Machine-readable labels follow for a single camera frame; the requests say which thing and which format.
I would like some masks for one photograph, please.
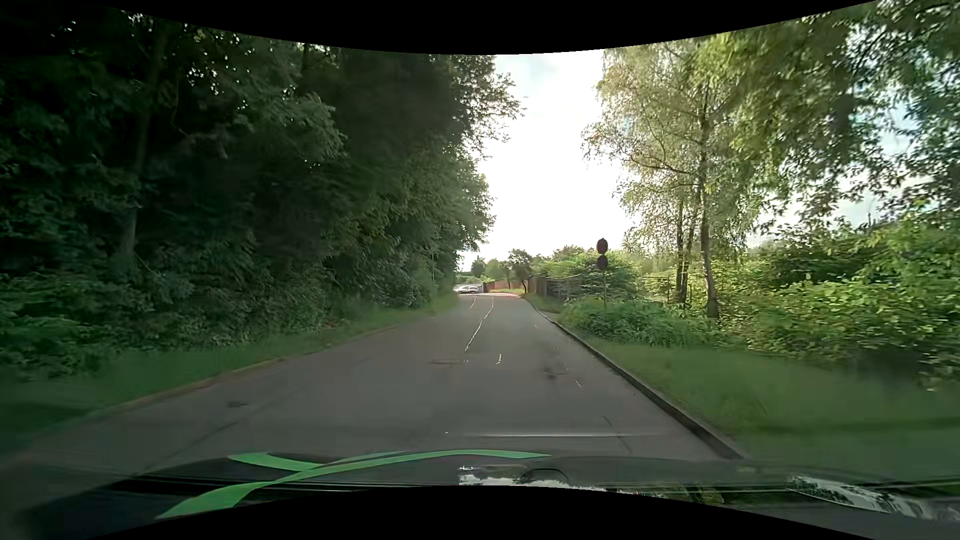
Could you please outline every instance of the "road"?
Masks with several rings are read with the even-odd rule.
[[[488,448],[708,460],[700,439],[509,294],[38,441],[0,469],[4,506],[244,452]]]

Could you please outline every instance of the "grass verge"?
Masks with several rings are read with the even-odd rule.
[[[521,296],[524,300],[530,304],[533,304],[533,306],[540,311],[560,313],[560,310],[564,308],[564,301],[552,296],[543,296],[533,292],[523,294]]]
[[[0,451],[64,421],[137,398],[214,377],[279,356],[316,353],[368,331],[405,323],[457,305],[457,295],[417,309],[375,308],[356,320],[319,331],[277,335],[242,346],[199,351],[129,351],[95,375],[16,384],[0,390]]]
[[[713,350],[586,341],[753,458],[896,479],[960,475],[960,391]]]

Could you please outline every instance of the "white dashed line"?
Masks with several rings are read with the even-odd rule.
[[[490,316],[491,311],[493,311],[493,298],[490,299],[490,311],[487,311],[487,314],[483,316],[483,319],[480,319],[480,324],[477,325],[477,330],[473,331],[473,335],[470,337],[470,341],[468,341],[467,346],[464,347],[464,353],[467,351],[467,349],[470,348],[470,343],[473,343],[473,338],[477,336],[477,333],[480,331],[480,327],[483,326],[484,320],[486,320],[487,317]]]

